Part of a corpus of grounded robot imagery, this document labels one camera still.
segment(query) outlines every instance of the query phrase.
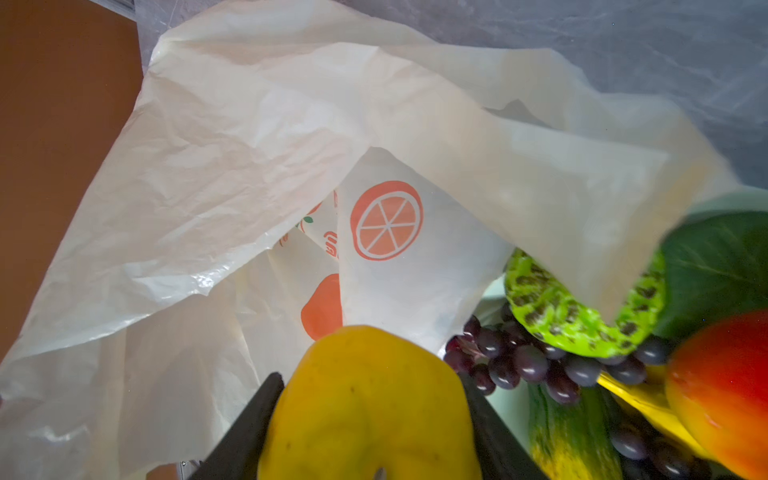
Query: table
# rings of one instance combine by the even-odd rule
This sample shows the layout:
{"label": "table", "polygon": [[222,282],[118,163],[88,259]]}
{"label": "table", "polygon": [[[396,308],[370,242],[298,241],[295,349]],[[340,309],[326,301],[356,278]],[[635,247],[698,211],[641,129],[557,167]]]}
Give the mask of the table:
{"label": "table", "polygon": [[[219,0],[135,0],[141,57]],[[768,2],[764,0],[343,0],[436,41],[553,48],[599,91],[680,105],[741,179],[768,188]]]}

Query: translucent plastic bag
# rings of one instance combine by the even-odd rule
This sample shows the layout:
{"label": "translucent plastic bag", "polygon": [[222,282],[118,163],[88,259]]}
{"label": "translucent plastic bag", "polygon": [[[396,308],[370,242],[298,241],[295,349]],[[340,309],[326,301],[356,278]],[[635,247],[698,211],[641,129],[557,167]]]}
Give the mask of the translucent plastic bag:
{"label": "translucent plastic bag", "polygon": [[341,323],[438,352],[513,245],[610,318],[687,208],[738,188],[724,165],[672,104],[552,51],[225,2],[157,45],[0,367],[0,466],[204,458]]}

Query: green leaf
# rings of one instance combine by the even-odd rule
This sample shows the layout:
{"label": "green leaf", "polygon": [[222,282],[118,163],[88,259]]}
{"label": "green leaf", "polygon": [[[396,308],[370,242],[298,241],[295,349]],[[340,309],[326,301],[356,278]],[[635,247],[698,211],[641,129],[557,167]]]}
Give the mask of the green leaf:
{"label": "green leaf", "polygon": [[668,292],[658,336],[683,339],[723,318],[768,308],[767,213],[683,225],[661,250]]}

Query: cucumber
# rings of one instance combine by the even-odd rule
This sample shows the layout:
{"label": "cucumber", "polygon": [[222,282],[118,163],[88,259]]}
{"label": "cucumber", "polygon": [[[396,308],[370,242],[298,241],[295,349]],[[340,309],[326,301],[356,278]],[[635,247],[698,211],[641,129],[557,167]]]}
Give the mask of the cucumber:
{"label": "cucumber", "polygon": [[608,436],[613,400],[600,388],[582,389],[577,405],[557,404],[529,385],[531,457],[552,480],[621,480],[618,452]]}

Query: orange slice print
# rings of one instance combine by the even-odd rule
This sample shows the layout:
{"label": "orange slice print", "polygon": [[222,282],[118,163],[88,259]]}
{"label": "orange slice print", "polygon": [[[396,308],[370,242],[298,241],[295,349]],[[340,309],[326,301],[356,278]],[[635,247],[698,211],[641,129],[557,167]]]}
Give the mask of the orange slice print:
{"label": "orange slice print", "polygon": [[367,260],[397,257],[416,240],[423,220],[422,199],[407,183],[391,180],[371,187],[349,219],[355,250]]}
{"label": "orange slice print", "polygon": [[341,328],[341,289],[339,274],[320,282],[310,300],[301,309],[301,324],[312,340],[319,340]]}

